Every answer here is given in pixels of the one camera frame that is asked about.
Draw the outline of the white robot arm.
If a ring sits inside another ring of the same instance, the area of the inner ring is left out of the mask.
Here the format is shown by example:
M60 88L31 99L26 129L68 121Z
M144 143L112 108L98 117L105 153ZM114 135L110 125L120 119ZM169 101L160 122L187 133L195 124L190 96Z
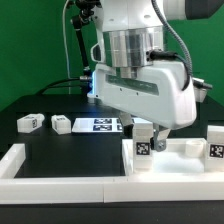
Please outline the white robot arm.
M153 123L152 148L166 149L172 130L191 125L196 103L211 89L193 76L189 50L171 20L205 19L224 0L75 0L80 30L93 22L96 62L88 96Z

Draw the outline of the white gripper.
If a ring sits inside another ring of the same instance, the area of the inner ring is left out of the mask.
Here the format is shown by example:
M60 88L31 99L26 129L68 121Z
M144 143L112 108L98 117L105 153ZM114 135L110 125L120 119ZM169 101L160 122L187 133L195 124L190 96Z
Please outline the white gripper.
M125 79L126 84L120 84L116 70L104 64L96 66L94 76L95 97L124 111L119 120L125 134L131 134L134 126L130 114L159 124L153 126L150 139L151 148L157 152L166 149L169 129L187 127L196 119L193 83L183 90L186 71L181 62L154 61L139 68L135 80Z

